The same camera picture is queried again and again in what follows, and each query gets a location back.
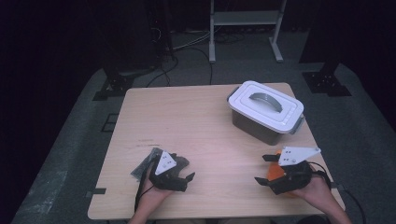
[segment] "plastic container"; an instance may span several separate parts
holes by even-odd
[[[244,82],[228,103],[233,125],[271,146],[283,134],[295,134],[304,122],[300,101],[255,81]]]

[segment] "container handle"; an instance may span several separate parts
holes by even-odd
[[[271,105],[274,108],[274,110],[278,113],[282,112],[282,110],[283,110],[282,104],[280,104],[277,99],[275,99],[273,96],[271,96],[267,93],[256,92],[256,93],[251,94],[248,98],[250,98],[252,100],[263,100],[264,102]]]

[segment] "black backdrop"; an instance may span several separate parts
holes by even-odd
[[[156,65],[146,12],[142,0],[0,1],[0,223],[103,62]]]

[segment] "hand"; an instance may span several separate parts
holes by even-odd
[[[163,201],[173,193],[172,190],[157,189],[149,180],[151,167],[148,168],[146,179],[144,180],[143,189],[139,205],[134,213],[134,216],[128,224],[144,224],[146,223],[149,215],[153,213]]]
[[[335,200],[322,176],[313,175],[307,186],[296,189],[291,193],[301,197],[326,214],[332,224],[352,224],[347,213]]]

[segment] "white lid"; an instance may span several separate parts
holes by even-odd
[[[304,111],[300,101],[255,81],[244,82],[228,102],[236,112],[278,133],[292,131]]]

